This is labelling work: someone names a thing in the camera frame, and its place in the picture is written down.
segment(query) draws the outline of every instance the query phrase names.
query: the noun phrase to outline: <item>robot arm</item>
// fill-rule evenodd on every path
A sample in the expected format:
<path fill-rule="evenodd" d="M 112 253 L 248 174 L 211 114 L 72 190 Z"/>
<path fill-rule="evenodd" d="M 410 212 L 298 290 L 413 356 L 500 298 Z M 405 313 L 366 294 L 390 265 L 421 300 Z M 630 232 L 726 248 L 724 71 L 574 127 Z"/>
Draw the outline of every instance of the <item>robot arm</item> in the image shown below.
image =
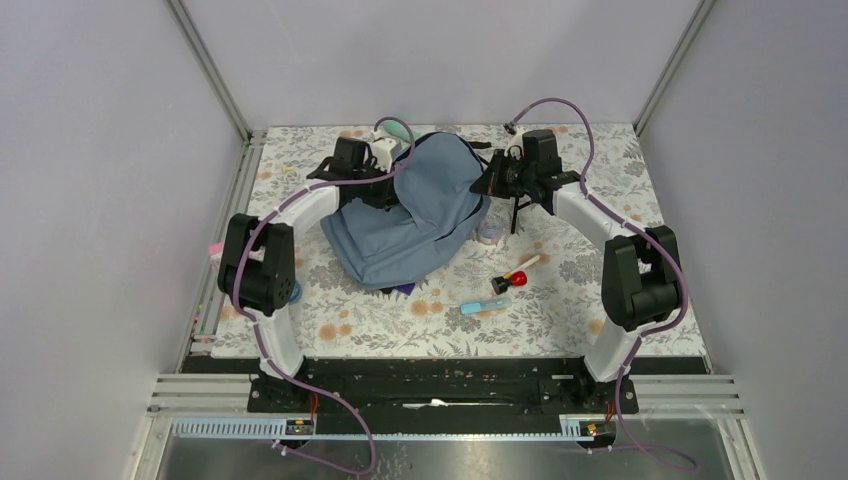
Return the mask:
<path fill-rule="evenodd" d="M 386 208 L 397 203 L 392 183 L 375 183 L 324 186 L 326 181 L 362 180 L 384 175 L 390 168 L 393 151 L 398 142 L 378 138 L 372 143 L 340 137 L 333 156 L 307 176 L 304 185 L 307 193 L 289 203 L 258 236 L 253 249 L 264 249 L 261 260 L 248 258 L 242 277 L 239 303 L 259 322 L 262 338 L 259 342 L 263 358 L 273 358 L 287 375 L 295 376 L 303 363 L 303 353 L 297 344 L 291 325 L 288 301 L 294 289 L 294 244 L 307 230 L 322 218 L 333 214 L 354 198 L 359 198 L 375 208 Z M 241 256 L 259 218 L 245 214 L 234 215 L 227 226 L 218 288 L 232 298 L 236 271 Z M 260 368 L 277 376 L 267 363 Z"/>
<path fill-rule="evenodd" d="M 580 175 L 562 171 L 556 138 L 548 130 L 519 130 L 507 150 L 495 150 L 489 168 L 471 191 L 506 199 L 527 195 L 532 203 L 577 228 L 603 253 L 601 298 L 608 321 L 576 373 L 584 386 L 576 396 L 588 404 L 608 401 L 609 386 L 641 332 L 680 307 L 680 289 L 670 265 L 646 240 L 589 201 L 581 190 Z M 645 230 L 679 264 L 671 229 Z M 650 270 L 640 271 L 640 262 L 650 265 Z"/>
<path fill-rule="evenodd" d="M 652 254 L 650 245 L 586 197 L 577 182 L 560 187 L 554 192 L 553 215 L 577 228 L 604 254 L 601 298 L 608 318 L 584 363 L 593 381 L 605 383 L 615 380 L 639 335 L 680 305 L 680 293 L 670 267 L 656 252 Z M 646 230 L 678 259 L 671 229 Z M 640 260 L 651 270 L 641 272 Z"/>

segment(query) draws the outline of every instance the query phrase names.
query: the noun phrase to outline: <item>floral pattern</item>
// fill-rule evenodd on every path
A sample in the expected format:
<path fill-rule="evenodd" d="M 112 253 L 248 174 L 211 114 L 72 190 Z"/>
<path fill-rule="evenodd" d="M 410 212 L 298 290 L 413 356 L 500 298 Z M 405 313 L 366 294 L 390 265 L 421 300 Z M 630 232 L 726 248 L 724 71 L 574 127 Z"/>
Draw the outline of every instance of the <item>floral pattern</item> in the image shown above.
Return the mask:
<path fill-rule="evenodd" d="M 557 135 L 566 170 L 579 171 L 588 155 L 579 125 L 536 125 Z M 593 190 L 627 216 L 662 223 L 633 129 L 627 124 L 592 127 L 596 159 L 589 172 Z M 367 138 L 368 127 L 277 127 L 268 132 L 248 213 L 264 215 L 302 186 L 306 174 L 333 151 L 336 137 Z M 509 136 L 497 125 L 419 126 L 422 133 L 447 131 L 499 146 Z M 481 150 L 484 158 L 492 150 Z M 418 283 L 410 296 L 363 291 L 342 269 L 320 226 L 295 247 L 303 288 L 291 306 L 297 341 L 307 356 L 576 356 L 595 341 L 605 319 L 600 300 L 601 255 L 575 228 L 533 206 L 519 213 L 518 231 L 508 233 L 512 203 L 493 199 L 487 220 L 506 234 L 495 246 L 468 240 L 442 268 Z M 505 310 L 462 315 L 463 303 L 494 296 L 490 280 L 533 255 L 528 283 L 512 288 Z M 215 357 L 257 357 L 247 321 L 227 302 L 218 325 Z M 641 355 L 703 355 L 690 313 L 676 329 L 649 337 Z"/>

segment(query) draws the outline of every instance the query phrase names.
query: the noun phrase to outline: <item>blue marker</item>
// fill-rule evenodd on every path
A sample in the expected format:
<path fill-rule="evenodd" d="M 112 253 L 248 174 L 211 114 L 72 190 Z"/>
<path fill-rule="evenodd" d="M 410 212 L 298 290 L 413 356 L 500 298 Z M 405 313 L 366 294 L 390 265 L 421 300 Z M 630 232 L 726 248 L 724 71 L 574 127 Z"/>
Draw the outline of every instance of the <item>blue marker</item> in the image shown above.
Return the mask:
<path fill-rule="evenodd" d="M 511 306 L 512 300 L 509 298 L 493 298 L 484 302 L 466 303 L 459 307 L 459 311 L 462 312 L 463 315 L 471 315 L 472 313 L 500 310 Z"/>

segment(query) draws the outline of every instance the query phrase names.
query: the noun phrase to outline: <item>gray wall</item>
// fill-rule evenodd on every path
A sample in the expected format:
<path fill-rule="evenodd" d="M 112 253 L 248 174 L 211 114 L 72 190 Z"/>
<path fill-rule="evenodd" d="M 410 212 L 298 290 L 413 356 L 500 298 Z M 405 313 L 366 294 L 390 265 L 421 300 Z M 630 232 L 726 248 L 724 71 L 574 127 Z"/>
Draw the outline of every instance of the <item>gray wall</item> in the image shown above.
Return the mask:
<path fill-rule="evenodd" d="M 770 479 L 842 478 L 848 2 L 719 2 L 642 139 Z"/>
<path fill-rule="evenodd" d="M 163 2 L 4 2 L 0 37 L 0 478 L 114 480 L 239 142 Z"/>
<path fill-rule="evenodd" d="M 635 121 L 698 0 L 185 0 L 253 127 Z M 527 121 L 577 121 L 541 107 Z"/>

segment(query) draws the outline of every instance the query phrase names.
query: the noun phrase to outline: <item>metal track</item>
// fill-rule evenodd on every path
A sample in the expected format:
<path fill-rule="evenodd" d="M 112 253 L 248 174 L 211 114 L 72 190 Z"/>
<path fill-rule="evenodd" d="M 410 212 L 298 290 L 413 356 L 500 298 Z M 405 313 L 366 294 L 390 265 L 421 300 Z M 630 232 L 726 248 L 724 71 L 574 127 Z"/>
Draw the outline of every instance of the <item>metal track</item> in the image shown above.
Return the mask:
<path fill-rule="evenodd" d="M 736 385 L 729 375 L 631 375 L 630 379 L 639 399 L 637 417 L 744 419 Z M 248 413 L 249 394 L 248 375 L 160 375 L 148 411 L 173 416 L 287 418 Z M 566 417 L 602 418 L 600 415 Z"/>
<path fill-rule="evenodd" d="M 288 420 L 308 420 L 309 415 L 291 414 L 286 418 L 221 418 L 186 417 L 174 419 L 171 435 L 184 438 L 219 438 L 240 440 L 303 440 L 303 435 L 286 435 Z M 480 434 L 480 435 L 408 435 L 375 434 L 377 441 L 492 441 L 492 442 L 561 442 L 592 441 L 580 435 L 580 421 L 561 417 L 562 433 Z M 365 435 L 310 435 L 310 440 L 365 440 Z"/>
<path fill-rule="evenodd" d="M 727 375 L 632 375 L 640 413 L 631 418 L 710 419 L 721 433 L 733 476 L 764 479 L 762 463 L 753 444 L 736 393 Z M 308 418 L 304 413 L 248 413 L 248 375 L 160 375 L 148 406 L 150 425 L 135 468 L 136 480 L 153 480 L 158 474 L 165 446 L 171 437 L 241 438 L 283 440 L 287 419 Z M 581 420 L 601 416 L 561 415 L 561 434 L 502 435 L 375 435 L 381 441 L 529 441 L 583 440 Z M 323 440 L 364 440 L 364 435 L 316 435 Z"/>
<path fill-rule="evenodd" d="M 256 181 L 256 171 L 259 169 L 259 163 L 262 159 L 262 149 L 265 145 L 267 133 L 264 130 L 255 131 L 250 141 L 246 143 L 242 156 L 233 170 L 233 177 L 227 190 L 224 207 L 218 218 L 213 242 L 223 241 L 230 217 L 235 213 L 247 210 L 253 184 Z M 207 261 L 204 265 L 203 278 L 195 297 L 196 300 L 189 312 L 188 327 L 178 357 L 177 369 L 179 369 L 186 355 L 190 353 L 208 354 L 209 352 L 209 344 L 203 342 L 214 340 L 224 303 L 224 295 L 215 284 L 217 273 L 211 262 Z"/>

